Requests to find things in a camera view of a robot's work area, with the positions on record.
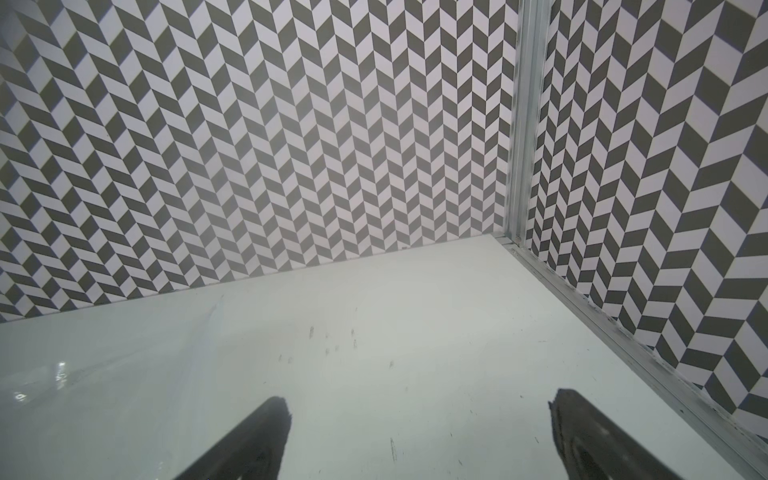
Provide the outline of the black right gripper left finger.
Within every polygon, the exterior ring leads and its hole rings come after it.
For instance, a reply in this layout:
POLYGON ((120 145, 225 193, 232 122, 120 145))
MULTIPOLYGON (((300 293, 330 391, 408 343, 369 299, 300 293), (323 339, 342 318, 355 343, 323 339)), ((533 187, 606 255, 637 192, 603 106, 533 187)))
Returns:
POLYGON ((275 480, 279 476, 291 423, 286 400, 270 397, 177 479, 275 480))

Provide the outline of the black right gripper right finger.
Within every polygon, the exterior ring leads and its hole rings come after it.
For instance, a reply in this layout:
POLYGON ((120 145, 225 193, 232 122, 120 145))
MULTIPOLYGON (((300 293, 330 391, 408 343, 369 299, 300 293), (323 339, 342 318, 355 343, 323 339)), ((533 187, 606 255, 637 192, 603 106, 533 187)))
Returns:
POLYGON ((680 476, 573 389, 549 403, 554 444, 570 480, 680 476))

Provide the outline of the clear plastic vacuum bag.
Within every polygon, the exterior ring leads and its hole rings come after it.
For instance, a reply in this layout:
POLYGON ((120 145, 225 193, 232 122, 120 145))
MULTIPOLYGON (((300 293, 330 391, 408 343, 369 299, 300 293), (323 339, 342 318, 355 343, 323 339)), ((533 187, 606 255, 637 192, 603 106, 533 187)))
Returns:
POLYGON ((58 361, 30 370, 1 375, 1 430, 23 422, 46 402, 65 398, 76 388, 109 379, 123 358, 91 365, 58 361))

